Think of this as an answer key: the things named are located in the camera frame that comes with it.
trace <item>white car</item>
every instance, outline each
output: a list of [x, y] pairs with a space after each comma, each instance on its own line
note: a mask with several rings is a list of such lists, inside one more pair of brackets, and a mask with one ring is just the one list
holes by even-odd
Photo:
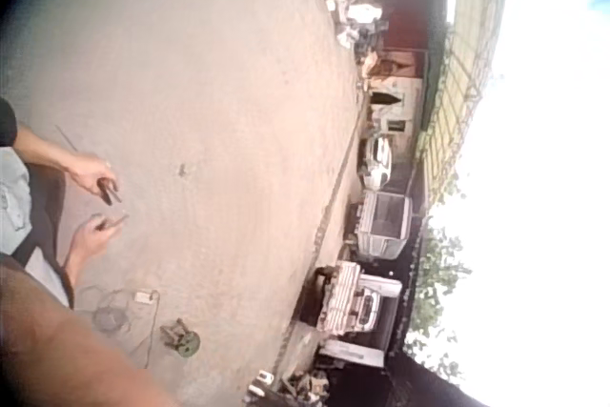
[[373, 135], [366, 140], [360, 174], [364, 186], [379, 191], [390, 180], [392, 172], [392, 149], [390, 141], [383, 135]]

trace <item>bright sky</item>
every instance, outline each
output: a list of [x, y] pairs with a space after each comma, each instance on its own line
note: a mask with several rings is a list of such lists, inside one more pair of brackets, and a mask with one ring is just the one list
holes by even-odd
[[507, 0], [494, 74], [437, 212], [474, 270], [446, 301], [461, 388], [610, 406], [610, 0]]

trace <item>dirt ground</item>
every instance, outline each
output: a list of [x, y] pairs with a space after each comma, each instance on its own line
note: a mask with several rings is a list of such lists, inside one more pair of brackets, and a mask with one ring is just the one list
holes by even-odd
[[[323, 2], [18, 0], [0, 58], [22, 121], [120, 177], [117, 208], [68, 189], [60, 254], [89, 214], [130, 215], [77, 306], [91, 287], [157, 291], [152, 340], [132, 323], [124, 343], [151, 344], [140, 363], [183, 405], [238, 405], [277, 358], [358, 114]], [[158, 333], [178, 317], [201, 335], [190, 359]]]

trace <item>metal roof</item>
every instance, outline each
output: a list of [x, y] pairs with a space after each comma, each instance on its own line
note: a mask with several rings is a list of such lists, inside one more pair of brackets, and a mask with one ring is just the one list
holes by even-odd
[[503, 7], [504, 0], [456, 0], [430, 125], [417, 141], [417, 159], [423, 159], [429, 190], [426, 210], [442, 194], [482, 98]]

